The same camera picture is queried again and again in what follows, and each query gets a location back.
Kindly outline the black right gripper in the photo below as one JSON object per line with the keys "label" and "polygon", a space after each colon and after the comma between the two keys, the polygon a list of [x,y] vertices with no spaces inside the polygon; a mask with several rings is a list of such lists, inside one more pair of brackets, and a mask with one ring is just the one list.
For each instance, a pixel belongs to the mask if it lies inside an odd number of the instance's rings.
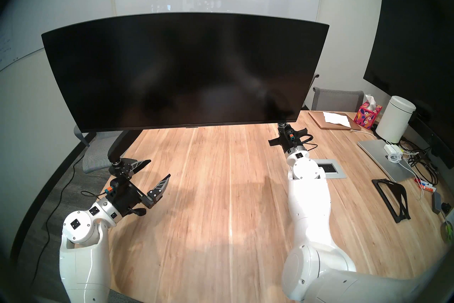
{"label": "black right gripper", "polygon": [[[280,146],[282,147],[285,154],[294,154],[306,151],[304,147],[305,142],[309,142],[310,135],[307,131],[307,128],[302,130],[295,130],[290,127],[289,123],[278,123],[278,137],[268,141],[270,146]],[[308,136],[308,139],[301,141],[302,137]]]}

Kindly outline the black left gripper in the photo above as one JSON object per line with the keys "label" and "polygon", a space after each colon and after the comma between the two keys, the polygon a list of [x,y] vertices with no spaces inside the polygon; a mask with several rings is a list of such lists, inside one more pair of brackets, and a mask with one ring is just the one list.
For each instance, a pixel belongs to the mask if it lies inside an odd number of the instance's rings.
{"label": "black left gripper", "polygon": [[127,178],[144,169],[151,160],[120,159],[118,177],[112,179],[106,188],[106,199],[115,208],[115,213],[125,217],[130,214],[143,216],[146,210],[135,210],[137,204],[143,204],[148,209],[154,207],[164,195],[171,174],[164,177],[152,190],[145,195]]}

